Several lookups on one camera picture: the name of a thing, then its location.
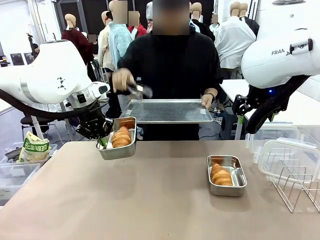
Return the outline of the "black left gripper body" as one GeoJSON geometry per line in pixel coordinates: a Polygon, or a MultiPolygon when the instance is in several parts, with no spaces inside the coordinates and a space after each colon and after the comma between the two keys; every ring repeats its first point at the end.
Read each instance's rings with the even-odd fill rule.
{"type": "Polygon", "coordinates": [[[78,117],[76,132],[85,138],[98,140],[106,136],[104,129],[105,115],[100,109],[84,113],[78,117]]]}

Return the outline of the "golden croissant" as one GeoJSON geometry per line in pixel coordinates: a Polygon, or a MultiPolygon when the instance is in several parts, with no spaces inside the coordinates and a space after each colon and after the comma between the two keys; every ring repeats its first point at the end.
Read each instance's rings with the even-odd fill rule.
{"type": "Polygon", "coordinates": [[[125,126],[120,127],[120,129],[113,134],[111,139],[111,144],[113,148],[125,147],[131,143],[131,134],[129,132],[129,129],[125,126]]]}
{"type": "Polygon", "coordinates": [[[219,186],[232,186],[231,174],[218,163],[215,163],[211,169],[211,182],[219,186]]]}

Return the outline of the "stainless steel rectangular container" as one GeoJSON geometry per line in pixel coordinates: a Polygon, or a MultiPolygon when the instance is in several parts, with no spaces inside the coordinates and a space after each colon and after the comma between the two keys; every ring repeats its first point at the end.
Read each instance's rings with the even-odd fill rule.
{"type": "Polygon", "coordinates": [[[223,197],[241,197],[247,186],[247,178],[240,160],[232,155],[209,155],[207,157],[207,174],[210,191],[213,195],[223,197]],[[231,175],[232,186],[216,185],[211,181],[211,170],[214,164],[219,164],[231,175]]]}
{"type": "Polygon", "coordinates": [[[110,131],[109,135],[106,137],[107,145],[106,149],[96,149],[100,152],[102,158],[104,160],[115,160],[121,158],[131,157],[136,152],[136,142],[137,142],[137,123],[135,117],[122,117],[116,118],[113,120],[113,127],[110,131]],[[120,127],[127,127],[130,136],[131,136],[131,144],[123,147],[113,148],[112,146],[112,137],[114,133],[116,133],[120,127]]]}

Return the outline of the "clear plastic clip lid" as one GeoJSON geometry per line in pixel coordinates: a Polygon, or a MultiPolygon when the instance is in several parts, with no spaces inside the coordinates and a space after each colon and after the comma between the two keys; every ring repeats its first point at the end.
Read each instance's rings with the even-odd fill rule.
{"type": "Polygon", "coordinates": [[[317,178],[320,176],[320,150],[316,144],[281,137],[263,145],[257,164],[266,175],[305,173],[317,178]]]}

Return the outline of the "metal tongs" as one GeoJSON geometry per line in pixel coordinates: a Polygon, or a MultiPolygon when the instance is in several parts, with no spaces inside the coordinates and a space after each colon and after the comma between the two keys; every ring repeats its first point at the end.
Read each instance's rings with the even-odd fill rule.
{"type": "Polygon", "coordinates": [[[146,85],[127,85],[127,90],[139,100],[142,100],[144,97],[147,99],[153,97],[153,90],[146,85]]]}

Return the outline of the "perforated metal baking tray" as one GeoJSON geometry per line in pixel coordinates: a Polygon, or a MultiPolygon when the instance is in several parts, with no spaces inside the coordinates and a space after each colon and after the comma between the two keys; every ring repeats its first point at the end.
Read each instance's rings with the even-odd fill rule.
{"type": "Polygon", "coordinates": [[[137,124],[204,124],[213,121],[200,99],[132,99],[121,117],[134,117],[137,124]]]}

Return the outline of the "person's left hand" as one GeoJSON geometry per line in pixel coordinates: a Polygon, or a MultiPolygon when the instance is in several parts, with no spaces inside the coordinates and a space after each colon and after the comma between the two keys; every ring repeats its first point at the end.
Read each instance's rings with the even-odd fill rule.
{"type": "Polygon", "coordinates": [[[213,102],[214,98],[212,98],[211,95],[208,94],[204,94],[201,97],[201,104],[203,107],[205,107],[206,109],[209,109],[212,106],[212,102],[213,102]]]}

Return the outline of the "white side table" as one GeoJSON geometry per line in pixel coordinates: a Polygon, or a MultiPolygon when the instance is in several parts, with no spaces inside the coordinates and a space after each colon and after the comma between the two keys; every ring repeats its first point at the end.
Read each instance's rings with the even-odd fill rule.
{"type": "MultiPolygon", "coordinates": [[[[249,93],[249,84],[244,79],[225,79],[221,88],[232,101],[236,95],[249,93]]],[[[279,112],[274,121],[293,123],[320,140],[320,102],[299,91],[290,96],[286,111],[279,112]]]]}

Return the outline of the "clear plastic container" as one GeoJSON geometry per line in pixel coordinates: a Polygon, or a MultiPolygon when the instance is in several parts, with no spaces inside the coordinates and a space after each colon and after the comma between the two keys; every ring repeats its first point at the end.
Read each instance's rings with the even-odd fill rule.
{"type": "Polygon", "coordinates": [[[253,154],[253,162],[258,163],[259,155],[264,144],[269,140],[288,138],[298,140],[304,144],[314,145],[320,150],[320,142],[304,129],[291,124],[264,125],[257,133],[247,133],[245,136],[245,147],[253,154]]]}

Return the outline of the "clear plastic storage bin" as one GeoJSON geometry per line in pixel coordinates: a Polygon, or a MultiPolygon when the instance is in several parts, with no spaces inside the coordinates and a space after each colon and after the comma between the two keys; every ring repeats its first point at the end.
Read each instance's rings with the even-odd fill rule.
{"type": "Polygon", "coordinates": [[[40,169],[40,163],[0,165],[0,207],[40,169]]]}
{"type": "Polygon", "coordinates": [[[50,144],[49,145],[49,150],[48,150],[47,155],[46,155],[46,158],[44,158],[42,160],[18,161],[22,146],[23,146],[23,142],[16,142],[16,143],[12,144],[12,148],[5,149],[5,155],[2,158],[2,160],[0,160],[0,165],[19,165],[19,164],[39,163],[42,166],[58,150],[57,149],[58,148],[57,144],[50,144]]]}

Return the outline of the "mannequin in black white jacket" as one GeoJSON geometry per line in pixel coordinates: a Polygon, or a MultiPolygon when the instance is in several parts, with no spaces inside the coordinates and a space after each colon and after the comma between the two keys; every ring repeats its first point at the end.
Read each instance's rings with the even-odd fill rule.
{"type": "Polygon", "coordinates": [[[247,17],[247,15],[246,15],[247,10],[248,10],[248,4],[241,3],[238,17],[242,22],[245,22],[249,26],[249,28],[253,31],[253,33],[257,37],[258,33],[259,33],[260,26],[254,19],[250,19],[247,17]]]}

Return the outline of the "mannequin in cream jacket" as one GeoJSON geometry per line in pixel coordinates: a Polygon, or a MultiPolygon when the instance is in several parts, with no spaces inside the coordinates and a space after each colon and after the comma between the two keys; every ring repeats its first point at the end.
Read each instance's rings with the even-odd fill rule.
{"type": "Polygon", "coordinates": [[[104,28],[100,31],[98,35],[98,62],[102,69],[106,69],[107,72],[114,71],[114,65],[112,61],[112,56],[110,53],[109,46],[109,35],[110,26],[109,23],[113,21],[113,16],[111,11],[104,11],[101,14],[102,22],[104,23],[104,28]]]}

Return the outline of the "mannequin in dark red top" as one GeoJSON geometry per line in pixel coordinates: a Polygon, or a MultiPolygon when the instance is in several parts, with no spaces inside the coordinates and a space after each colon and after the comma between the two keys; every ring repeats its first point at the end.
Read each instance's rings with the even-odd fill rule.
{"type": "Polygon", "coordinates": [[[61,38],[72,42],[81,55],[84,64],[87,67],[87,74],[92,82],[96,81],[96,77],[91,65],[94,61],[93,44],[83,35],[82,32],[76,30],[76,17],[70,13],[65,15],[67,28],[62,32],[61,38]]]}

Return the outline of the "mannequin in red jacket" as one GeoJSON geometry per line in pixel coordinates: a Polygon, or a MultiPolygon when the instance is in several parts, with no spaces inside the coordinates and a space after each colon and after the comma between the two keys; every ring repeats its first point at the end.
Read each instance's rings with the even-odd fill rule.
{"type": "Polygon", "coordinates": [[[139,11],[129,11],[128,12],[128,30],[135,40],[138,37],[144,36],[147,34],[147,30],[140,22],[140,13],[139,11]]]}

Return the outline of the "mannequin in grey hood plaid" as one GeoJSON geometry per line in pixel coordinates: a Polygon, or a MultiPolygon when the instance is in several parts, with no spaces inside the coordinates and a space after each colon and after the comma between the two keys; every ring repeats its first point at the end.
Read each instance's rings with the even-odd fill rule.
{"type": "Polygon", "coordinates": [[[146,20],[147,20],[147,33],[153,29],[153,2],[150,1],[146,5],[146,20]]]}

